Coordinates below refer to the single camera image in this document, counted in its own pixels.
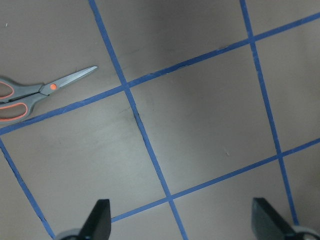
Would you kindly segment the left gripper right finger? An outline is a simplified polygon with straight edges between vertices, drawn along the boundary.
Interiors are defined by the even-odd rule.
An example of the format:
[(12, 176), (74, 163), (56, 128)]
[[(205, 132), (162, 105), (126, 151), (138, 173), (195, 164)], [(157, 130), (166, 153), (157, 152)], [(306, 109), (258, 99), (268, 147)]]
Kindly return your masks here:
[(318, 240), (315, 230), (290, 225), (263, 197), (254, 197), (251, 205), (251, 229), (257, 240)]

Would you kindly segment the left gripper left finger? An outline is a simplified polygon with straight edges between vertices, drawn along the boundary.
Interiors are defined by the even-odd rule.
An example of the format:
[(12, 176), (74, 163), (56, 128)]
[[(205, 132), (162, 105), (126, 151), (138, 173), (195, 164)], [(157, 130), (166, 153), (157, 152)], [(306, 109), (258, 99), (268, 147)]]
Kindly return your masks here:
[(59, 233), (57, 240), (108, 240), (111, 235), (109, 199), (99, 199), (81, 228)]

